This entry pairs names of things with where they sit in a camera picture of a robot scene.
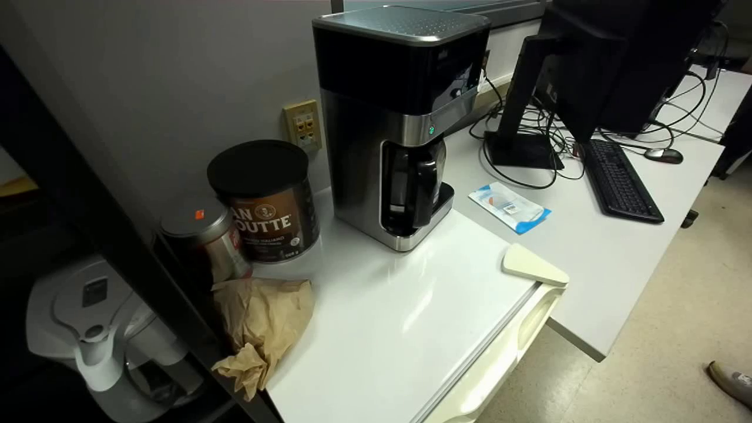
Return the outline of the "black and steel coffeemaker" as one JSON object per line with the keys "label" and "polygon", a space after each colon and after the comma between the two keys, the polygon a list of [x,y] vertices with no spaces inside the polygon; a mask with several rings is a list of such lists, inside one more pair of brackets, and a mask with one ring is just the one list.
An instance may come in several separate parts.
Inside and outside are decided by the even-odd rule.
{"label": "black and steel coffeemaker", "polygon": [[371,5],[313,21],[334,211],[395,250],[416,248],[449,213],[437,208],[414,234],[383,227],[385,144],[428,146],[470,115],[488,40],[476,14]]}

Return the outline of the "glass coffee carafe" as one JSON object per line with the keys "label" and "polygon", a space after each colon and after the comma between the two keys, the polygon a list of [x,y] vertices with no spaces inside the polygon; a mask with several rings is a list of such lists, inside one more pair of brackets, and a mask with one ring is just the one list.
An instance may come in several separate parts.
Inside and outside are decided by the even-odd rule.
{"label": "glass coffee carafe", "polygon": [[447,146],[442,139],[428,146],[383,146],[383,227],[391,234],[414,234],[428,225],[442,191]]}

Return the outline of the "brown coffee can black lid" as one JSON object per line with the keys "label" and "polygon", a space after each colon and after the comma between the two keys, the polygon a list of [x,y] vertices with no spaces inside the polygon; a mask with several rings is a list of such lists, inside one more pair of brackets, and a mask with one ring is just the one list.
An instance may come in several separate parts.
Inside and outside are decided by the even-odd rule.
{"label": "brown coffee can black lid", "polygon": [[207,165],[207,179],[249,261],[288,261],[317,242],[307,155],[298,146],[273,139],[229,146]]}

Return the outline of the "white mini fridge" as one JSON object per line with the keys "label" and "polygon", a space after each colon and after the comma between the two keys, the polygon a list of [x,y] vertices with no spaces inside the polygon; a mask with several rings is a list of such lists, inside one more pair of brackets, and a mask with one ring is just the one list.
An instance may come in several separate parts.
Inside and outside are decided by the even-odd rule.
{"label": "white mini fridge", "polygon": [[409,253],[334,219],[263,277],[307,277],[307,328],[268,382],[284,423],[475,423],[526,354],[561,288],[502,270],[508,242],[451,211]]}

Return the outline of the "blue white wipes packet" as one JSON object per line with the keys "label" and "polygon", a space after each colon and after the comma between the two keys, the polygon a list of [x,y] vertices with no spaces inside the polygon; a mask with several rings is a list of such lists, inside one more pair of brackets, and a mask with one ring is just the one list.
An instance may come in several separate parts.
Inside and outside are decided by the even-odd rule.
{"label": "blue white wipes packet", "polygon": [[526,200],[498,180],[472,191],[470,200],[516,234],[532,229],[549,216],[548,207]]}

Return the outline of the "crumpled brown paper bag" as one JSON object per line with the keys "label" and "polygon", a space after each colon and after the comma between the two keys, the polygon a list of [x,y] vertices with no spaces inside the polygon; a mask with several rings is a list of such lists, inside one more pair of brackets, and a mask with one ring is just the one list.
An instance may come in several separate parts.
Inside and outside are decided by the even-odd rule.
{"label": "crumpled brown paper bag", "polygon": [[214,286],[214,303],[232,353],[214,371],[250,402],[303,336],[314,293],[309,279],[242,277]]}

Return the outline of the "black monitor stand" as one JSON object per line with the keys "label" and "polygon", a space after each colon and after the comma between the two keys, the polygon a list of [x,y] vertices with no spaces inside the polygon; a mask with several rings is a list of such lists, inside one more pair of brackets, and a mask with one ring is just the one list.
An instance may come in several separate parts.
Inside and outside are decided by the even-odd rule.
{"label": "black monitor stand", "polygon": [[516,55],[516,66],[508,87],[502,115],[496,132],[483,133],[483,146],[492,165],[558,168],[561,161],[549,146],[548,133],[522,133],[518,124],[531,104],[538,75],[548,55],[558,50],[558,37],[538,33],[528,34]]}

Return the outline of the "steel canister with lid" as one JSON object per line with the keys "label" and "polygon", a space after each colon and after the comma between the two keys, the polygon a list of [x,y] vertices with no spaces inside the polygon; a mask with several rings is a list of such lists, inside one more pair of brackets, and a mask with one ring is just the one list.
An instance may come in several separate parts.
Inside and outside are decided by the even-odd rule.
{"label": "steel canister with lid", "polygon": [[182,196],[162,213],[160,227],[177,261],[207,286],[250,273],[232,216],[214,196]]}

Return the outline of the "black computer keyboard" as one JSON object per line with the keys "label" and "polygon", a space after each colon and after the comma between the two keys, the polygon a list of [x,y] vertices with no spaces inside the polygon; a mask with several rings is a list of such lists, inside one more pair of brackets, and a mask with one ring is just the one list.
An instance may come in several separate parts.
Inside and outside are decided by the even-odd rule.
{"label": "black computer keyboard", "polygon": [[658,205],[618,144],[588,141],[582,165],[606,216],[662,222]]}

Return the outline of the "black computer monitor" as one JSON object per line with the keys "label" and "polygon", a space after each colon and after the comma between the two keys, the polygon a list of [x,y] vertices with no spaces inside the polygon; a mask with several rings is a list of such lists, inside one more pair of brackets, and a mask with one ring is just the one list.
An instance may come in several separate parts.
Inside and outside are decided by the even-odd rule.
{"label": "black computer monitor", "polygon": [[588,144],[596,128],[639,133],[682,79],[723,0],[552,0],[557,115]]}

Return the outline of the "black computer mouse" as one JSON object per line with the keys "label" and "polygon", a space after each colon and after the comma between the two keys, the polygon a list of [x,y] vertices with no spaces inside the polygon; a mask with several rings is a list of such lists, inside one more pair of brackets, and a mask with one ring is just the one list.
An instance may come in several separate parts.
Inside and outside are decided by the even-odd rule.
{"label": "black computer mouse", "polygon": [[652,161],[662,161],[662,165],[682,165],[684,161],[684,155],[673,147],[647,147],[643,152],[645,160],[652,160]]}

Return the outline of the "grey shoe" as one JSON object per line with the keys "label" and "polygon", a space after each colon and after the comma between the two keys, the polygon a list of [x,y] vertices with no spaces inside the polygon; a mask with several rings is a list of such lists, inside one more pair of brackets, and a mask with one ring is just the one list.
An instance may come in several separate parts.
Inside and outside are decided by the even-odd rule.
{"label": "grey shoe", "polygon": [[723,368],[718,362],[710,362],[704,374],[732,399],[752,409],[752,377],[741,371]]}

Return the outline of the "beige wall outlet plate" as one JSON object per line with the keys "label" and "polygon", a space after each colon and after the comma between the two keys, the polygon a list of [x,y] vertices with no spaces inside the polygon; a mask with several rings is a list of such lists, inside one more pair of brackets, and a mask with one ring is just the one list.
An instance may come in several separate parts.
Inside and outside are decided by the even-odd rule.
{"label": "beige wall outlet plate", "polygon": [[288,141],[314,155],[322,146],[317,100],[298,100],[281,108]]}

